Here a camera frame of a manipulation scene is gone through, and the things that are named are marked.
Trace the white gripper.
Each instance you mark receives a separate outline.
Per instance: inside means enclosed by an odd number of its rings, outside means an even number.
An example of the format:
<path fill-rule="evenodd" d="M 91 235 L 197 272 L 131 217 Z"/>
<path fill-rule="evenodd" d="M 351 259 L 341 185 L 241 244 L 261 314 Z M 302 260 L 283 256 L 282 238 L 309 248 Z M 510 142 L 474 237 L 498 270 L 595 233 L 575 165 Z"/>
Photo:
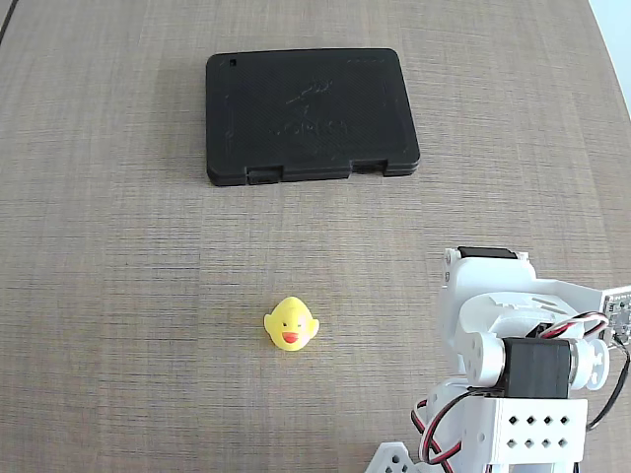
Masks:
<path fill-rule="evenodd" d="M 444 251 L 443 264 L 441 335 L 449 345 L 456 342 L 456 327 L 466 305 L 477 310 L 473 331 L 489 332 L 495 319 L 507 314 L 517 326 L 503 332 L 513 335 L 601 311 L 602 291 L 537 277 L 525 252 L 459 246 Z"/>

